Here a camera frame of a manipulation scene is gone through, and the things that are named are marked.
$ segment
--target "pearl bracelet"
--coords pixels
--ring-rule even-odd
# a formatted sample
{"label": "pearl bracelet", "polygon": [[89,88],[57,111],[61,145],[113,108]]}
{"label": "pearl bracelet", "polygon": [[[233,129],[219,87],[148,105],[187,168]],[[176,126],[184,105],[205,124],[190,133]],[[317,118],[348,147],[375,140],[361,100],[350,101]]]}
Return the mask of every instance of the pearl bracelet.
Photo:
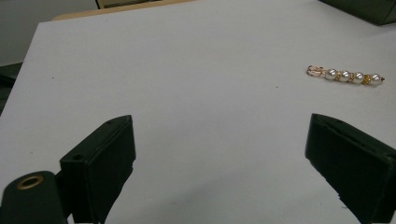
{"label": "pearl bracelet", "polygon": [[363,73],[351,73],[348,71],[337,71],[335,69],[324,69],[323,67],[308,66],[306,73],[311,77],[325,77],[328,80],[349,82],[363,85],[379,85],[385,79],[379,74],[364,75]]}

